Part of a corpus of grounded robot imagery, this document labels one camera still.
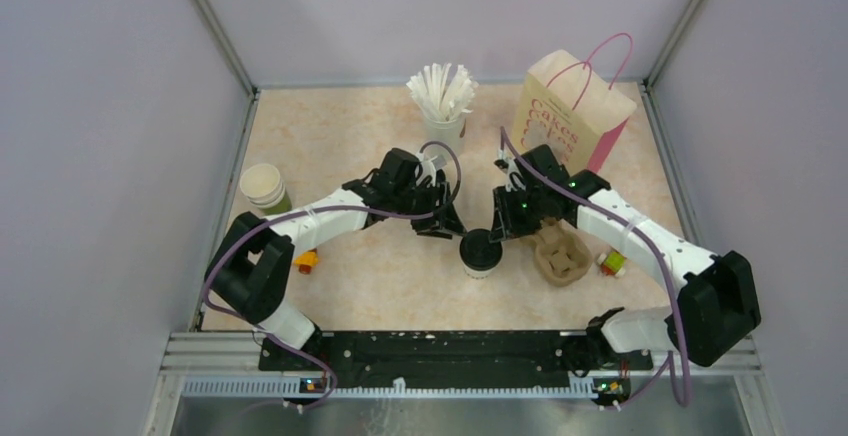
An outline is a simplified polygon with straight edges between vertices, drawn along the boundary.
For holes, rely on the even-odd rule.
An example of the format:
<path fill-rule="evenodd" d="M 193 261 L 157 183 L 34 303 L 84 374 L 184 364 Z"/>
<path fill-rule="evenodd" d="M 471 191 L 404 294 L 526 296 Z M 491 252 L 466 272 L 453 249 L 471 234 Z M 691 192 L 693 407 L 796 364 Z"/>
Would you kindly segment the black cup lid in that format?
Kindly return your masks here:
<path fill-rule="evenodd" d="M 471 230 L 462 237 L 459 254 L 467 269 L 490 271 L 500 263 L 503 257 L 502 244 L 492 241 L 490 235 L 490 230 L 480 228 Z"/>

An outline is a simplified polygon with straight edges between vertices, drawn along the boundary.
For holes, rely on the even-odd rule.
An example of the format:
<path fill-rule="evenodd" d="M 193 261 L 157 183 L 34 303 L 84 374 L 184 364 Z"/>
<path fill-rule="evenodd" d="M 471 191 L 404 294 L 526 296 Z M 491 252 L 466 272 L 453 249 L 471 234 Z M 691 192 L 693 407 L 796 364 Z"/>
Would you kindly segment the white paper cup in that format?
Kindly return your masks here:
<path fill-rule="evenodd" d="M 476 267 L 464 265 L 464 273 L 472 279 L 481 280 L 487 278 L 494 270 L 494 267 L 477 269 Z"/>

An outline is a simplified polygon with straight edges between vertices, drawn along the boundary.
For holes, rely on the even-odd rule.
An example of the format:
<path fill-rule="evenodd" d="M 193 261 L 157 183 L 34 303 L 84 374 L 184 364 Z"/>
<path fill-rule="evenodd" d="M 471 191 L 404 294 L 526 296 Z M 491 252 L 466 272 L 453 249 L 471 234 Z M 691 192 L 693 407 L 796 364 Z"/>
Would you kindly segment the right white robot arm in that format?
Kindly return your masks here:
<path fill-rule="evenodd" d="M 594 365 L 612 368 L 628 352 L 649 350 L 709 367 L 760 325 L 752 267 L 740 253 L 719 255 L 677 236 L 596 173 L 569 174 L 547 145 L 515 157 L 501 150 L 495 164 L 507 182 L 493 191 L 492 241 L 530 236 L 545 219 L 564 221 L 609 244 L 669 294 L 664 307 L 599 317 L 600 332 L 586 341 Z"/>

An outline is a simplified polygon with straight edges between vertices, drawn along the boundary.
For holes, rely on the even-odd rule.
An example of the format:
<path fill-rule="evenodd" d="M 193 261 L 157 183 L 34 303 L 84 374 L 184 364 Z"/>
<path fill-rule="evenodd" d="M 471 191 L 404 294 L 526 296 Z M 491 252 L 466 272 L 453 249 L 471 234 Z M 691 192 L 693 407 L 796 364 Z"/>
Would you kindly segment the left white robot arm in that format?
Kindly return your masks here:
<path fill-rule="evenodd" d="M 294 260 L 344 234 L 386 219 L 410 222 L 420 236 L 450 239 L 465 229 L 453 206 L 459 183 L 450 183 L 445 166 L 459 164 L 445 147 L 441 154 L 393 148 L 365 177 L 342 184 L 328 196 L 278 215 L 244 212 L 236 217 L 215 252 L 203 284 L 234 314 L 283 343 L 283 357 L 297 369 L 319 360 L 316 324 L 288 302 L 286 290 Z"/>

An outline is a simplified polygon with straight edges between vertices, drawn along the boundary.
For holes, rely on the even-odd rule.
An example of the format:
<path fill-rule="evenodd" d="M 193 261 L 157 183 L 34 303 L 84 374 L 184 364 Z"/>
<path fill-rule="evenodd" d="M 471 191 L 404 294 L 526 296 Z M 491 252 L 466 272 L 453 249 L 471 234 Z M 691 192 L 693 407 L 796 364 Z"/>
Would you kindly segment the brown pulp cup carrier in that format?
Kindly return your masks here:
<path fill-rule="evenodd" d="M 592 267 L 593 253 L 575 232 L 553 219 L 541 222 L 529 237 L 534 264 L 543 278 L 554 287 L 565 287 L 580 280 Z"/>

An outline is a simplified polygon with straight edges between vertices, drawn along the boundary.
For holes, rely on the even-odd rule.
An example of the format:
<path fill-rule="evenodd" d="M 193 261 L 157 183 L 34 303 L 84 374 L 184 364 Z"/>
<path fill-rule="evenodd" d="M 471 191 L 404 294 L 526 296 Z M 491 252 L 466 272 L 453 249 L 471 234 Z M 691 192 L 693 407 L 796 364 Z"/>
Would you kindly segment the white cup holding straws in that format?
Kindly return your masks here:
<path fill-rule="evenodd" d="M 464 149 L 466 116 L 461 115 L 450 121 L 436 121 L 431 118 L 424 118 L 425 125 L 425 141 L 439 141 L 448 146 L 457 156 Z"/>

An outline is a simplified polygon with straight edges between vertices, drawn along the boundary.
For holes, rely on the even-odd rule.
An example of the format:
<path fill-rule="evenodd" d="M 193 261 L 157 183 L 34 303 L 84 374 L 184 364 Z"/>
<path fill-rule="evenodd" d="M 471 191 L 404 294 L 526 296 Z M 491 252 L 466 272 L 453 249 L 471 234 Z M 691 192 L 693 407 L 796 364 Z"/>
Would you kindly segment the green red toy block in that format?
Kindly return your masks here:
<path fill-rule="evenodd" d="M 596 264 L 600 272 L 605 276 L 619 278 L 626 273 L 625 264 L 627 258 L 616 250 L 601 253 L 596 258 Z"/>

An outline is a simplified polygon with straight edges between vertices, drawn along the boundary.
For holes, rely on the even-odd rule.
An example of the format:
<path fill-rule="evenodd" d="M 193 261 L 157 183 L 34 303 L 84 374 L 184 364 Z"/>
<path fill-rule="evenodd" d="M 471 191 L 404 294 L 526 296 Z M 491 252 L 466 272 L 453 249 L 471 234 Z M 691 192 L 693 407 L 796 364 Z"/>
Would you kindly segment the bundle of white straws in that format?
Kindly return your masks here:
<path fill-rule="evenodd" d="M 406 82 L 413 102 L 426 120 L 453 122 L 472 112 L 478 82 L 462 64 L 426 65 Z"/>

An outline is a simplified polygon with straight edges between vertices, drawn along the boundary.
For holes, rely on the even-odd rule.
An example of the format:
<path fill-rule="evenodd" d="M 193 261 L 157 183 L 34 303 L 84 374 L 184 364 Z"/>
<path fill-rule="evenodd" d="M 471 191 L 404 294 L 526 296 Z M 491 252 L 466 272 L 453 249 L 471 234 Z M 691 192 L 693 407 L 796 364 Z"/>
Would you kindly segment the orange toy car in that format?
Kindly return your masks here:
<path fill-rule="evenodd" d="M 297 268 L 300 274 L 309 275 L 320 262 L 318 252 L 312 249 L 304 252 L 293 260 L 292 265 Z"/>

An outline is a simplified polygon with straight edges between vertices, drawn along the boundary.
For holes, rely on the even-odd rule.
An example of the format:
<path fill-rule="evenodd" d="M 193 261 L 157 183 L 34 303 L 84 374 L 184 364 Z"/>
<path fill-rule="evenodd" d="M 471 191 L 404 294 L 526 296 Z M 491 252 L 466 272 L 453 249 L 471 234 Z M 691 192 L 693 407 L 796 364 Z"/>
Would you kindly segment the cream pink paper bag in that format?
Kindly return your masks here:
<path fill-rule="evenodd" d="M 516 150 L 547 145 L 571 174 L 601 170 L 637 109 L 635 101 L 614 81 L 599 76 L 592 65 L 595 55 L 618 38 L 628 43 L 615 73 L 619 76 L 634 49 L 633 38 L 626 32 L 610 36 L 584 59 L 557 50 L 531 66 L 508 131 Z"/>

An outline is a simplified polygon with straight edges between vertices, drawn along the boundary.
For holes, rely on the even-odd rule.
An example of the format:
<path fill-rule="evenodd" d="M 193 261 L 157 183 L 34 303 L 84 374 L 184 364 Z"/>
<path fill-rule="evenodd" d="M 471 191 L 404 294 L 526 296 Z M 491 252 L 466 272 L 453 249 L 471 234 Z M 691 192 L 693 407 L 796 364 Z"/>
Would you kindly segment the stack of paper cups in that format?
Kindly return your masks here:
<path fill-rule="evenodd" d="M 239 180 L 247 201 L 264 214 L 282 214 L 293 206 L 282 175 L 275 165 L 259 163 L 247 168 Z"/>

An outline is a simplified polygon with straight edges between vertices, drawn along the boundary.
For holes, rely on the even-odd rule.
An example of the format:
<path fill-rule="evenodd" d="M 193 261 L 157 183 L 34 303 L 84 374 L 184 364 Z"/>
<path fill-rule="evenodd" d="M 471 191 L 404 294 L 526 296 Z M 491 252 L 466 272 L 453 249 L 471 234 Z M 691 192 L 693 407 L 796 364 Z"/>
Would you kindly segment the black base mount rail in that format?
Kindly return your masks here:
<path fill-rule="evenodd" d="M 582 330 L 335 331 L 314 335 L 294 355 L 262 345 L 262 371 L 320 371 L 339 387 L 380 388 L 402 378 L 413 389 L 558 388 L 572 379 L 650 370 L 648 354 L 613 352 Z"/>

